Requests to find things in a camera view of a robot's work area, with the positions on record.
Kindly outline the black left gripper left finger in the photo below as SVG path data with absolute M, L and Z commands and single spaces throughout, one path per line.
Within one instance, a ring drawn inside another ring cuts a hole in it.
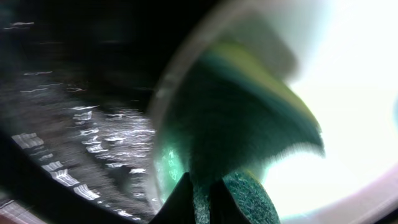
M 162 208 L 149 224 L 195 224 L 193 185 L 188 172 L 182 175 Z

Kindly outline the mint green plate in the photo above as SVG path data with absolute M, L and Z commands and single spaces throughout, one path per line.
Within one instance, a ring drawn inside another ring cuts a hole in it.
M 226 184 L 251 223 L 397 221 L 397 2 L 216 1 L 164 68 L 148 196 L 155 215 L 184 172 L 158 147 L 178 86 L 212 45 L 242 45 L 308 107 L 325 155 L 299 151 Z

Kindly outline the green yellow sponge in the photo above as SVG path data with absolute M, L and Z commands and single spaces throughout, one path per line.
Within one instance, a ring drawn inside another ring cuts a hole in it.
M 193 183 L 194 219 L 213 223 L 221 189 L 245 170 L 306 151 L 324 156 L 320 125 L 306 104 L 242 45 L 205 50 L 178 86 L 158 147 Z

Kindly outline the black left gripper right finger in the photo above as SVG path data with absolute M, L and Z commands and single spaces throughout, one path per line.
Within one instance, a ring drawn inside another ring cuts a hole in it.
M 236 205 L 223 180 L 210 187 L 211 224 L 251 224 Z

